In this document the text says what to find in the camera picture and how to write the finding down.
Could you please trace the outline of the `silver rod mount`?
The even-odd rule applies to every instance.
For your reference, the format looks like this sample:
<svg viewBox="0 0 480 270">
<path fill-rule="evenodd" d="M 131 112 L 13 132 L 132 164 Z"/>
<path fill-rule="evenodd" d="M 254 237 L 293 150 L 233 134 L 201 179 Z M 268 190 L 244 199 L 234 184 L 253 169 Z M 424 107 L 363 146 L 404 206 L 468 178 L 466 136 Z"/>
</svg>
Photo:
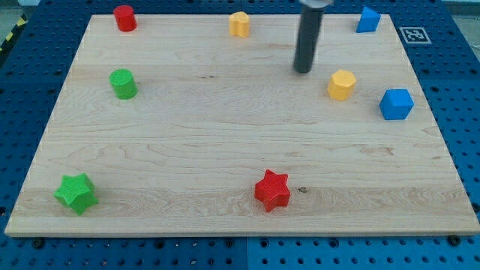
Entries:
<svg viewBox="0 0 480 270">
<path fill-rule="evenodd" d="M 313 9 L 327 8 L 334 3 L 334 0 L 299 0 L 299 2 Z"/>
</svg>

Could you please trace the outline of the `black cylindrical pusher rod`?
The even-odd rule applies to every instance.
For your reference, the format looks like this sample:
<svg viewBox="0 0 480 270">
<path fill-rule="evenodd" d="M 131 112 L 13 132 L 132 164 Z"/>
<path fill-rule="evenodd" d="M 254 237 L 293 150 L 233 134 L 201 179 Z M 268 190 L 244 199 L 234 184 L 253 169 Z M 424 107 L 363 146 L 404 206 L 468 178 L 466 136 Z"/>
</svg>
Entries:
<svg viewBox="0 0 480 270">
<path fill-rule="evenodd" d="M 303 6 L 298 27 L 293 68 L 300 74 L 309 73 L 316 53 L 323 21 L 324 7 Z"/>
</svg>

